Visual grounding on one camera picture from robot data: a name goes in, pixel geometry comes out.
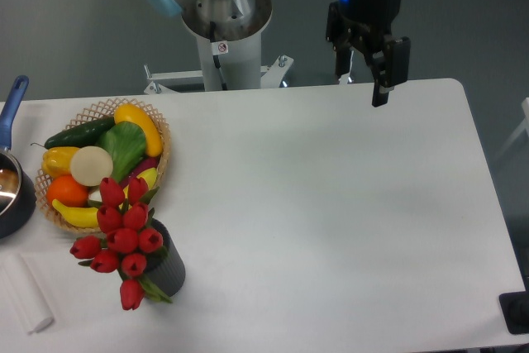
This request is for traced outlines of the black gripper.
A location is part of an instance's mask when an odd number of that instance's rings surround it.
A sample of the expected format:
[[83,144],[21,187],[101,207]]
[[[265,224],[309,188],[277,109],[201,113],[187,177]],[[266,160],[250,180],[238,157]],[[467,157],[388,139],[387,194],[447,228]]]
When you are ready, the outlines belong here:
[[337,0],[328,8],[326,40],[335,51],[337,83],[353,81],[354,50],[368,61],[373,59],[373,107],[385,105],[389,93],[408,80],[411,39],[392,34],[400,5],[401,0]]

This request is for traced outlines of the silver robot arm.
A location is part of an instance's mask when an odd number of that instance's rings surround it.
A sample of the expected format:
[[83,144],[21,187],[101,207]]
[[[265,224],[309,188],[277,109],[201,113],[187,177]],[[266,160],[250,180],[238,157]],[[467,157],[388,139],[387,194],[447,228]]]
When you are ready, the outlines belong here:
[[[272,17],[271,0],[147,0],[160,14],[181,17],[194,35],[207,91],[278,88],[293,60],[282,55],[261,63],[261,36]],[[351,81],[360,53],[374,80],[372,103],[379,107],[408,78],[411,41],[392,33],[401,0],[336,0],[329,5],[326,40],[336,56],[339,83]]]

